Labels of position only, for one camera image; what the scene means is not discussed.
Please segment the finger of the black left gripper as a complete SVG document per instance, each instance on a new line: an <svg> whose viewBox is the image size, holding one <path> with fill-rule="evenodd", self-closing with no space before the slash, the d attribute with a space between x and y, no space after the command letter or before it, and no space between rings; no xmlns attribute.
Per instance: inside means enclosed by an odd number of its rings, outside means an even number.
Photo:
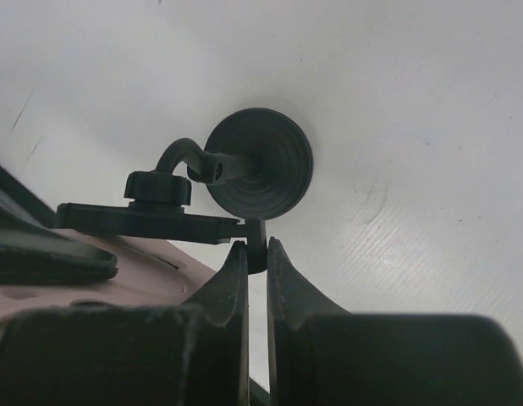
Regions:
<svg viewBox="0 0 523 406"><path fill-rule="evenodd" d="M0 165L0 284L91 284L118 274L115 255L52 231L55 212Z"/></svg>

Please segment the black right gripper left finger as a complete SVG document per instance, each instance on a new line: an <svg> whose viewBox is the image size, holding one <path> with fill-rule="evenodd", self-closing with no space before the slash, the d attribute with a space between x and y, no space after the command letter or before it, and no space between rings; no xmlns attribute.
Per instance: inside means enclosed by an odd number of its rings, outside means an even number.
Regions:
<svg viewBox="0 0 523 406"><path fill-rule="evenodd" d="M246 405L247 249L181 305L71 306L0 330L0 405Z"/></svg>

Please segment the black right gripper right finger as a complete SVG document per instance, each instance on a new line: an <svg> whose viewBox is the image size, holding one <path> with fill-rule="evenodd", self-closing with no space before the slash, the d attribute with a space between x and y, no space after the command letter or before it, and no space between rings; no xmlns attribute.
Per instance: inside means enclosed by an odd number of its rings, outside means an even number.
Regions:
<svg viewBox="0 0 523 406"><path fill-rule="evenodd" d="M523 405L523 365L480 315L352 313L267 252L275 405Z"/></svg>

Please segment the phone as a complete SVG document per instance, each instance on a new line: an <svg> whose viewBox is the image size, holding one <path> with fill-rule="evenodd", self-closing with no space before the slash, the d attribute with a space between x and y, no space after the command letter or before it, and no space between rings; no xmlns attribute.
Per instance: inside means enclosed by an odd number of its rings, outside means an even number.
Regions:
<svg viewBox="0 0 523 406"><path fill-rule="evenodd" d="M216 273L175 245L160 239L95 237L74 230L59 234L108 251L118 258L118 274L87 286L0 285L0 327L31 308L100 305L178 305Z"/></svg>

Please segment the black phone stand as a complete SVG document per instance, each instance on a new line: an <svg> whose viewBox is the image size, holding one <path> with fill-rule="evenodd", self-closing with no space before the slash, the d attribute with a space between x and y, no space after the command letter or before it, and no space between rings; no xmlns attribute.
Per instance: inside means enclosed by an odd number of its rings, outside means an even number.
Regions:
<svg viewBox="0 0 523 406"><path fill-rule="evenodd" d="M292 210L314 172L311 144L286 115L261 107L227 116L200 147L170 144L154 169L128 177L127 206L63 203L56 228L223 244L245 239L248 270L267 269L266 221Z"/></svg>

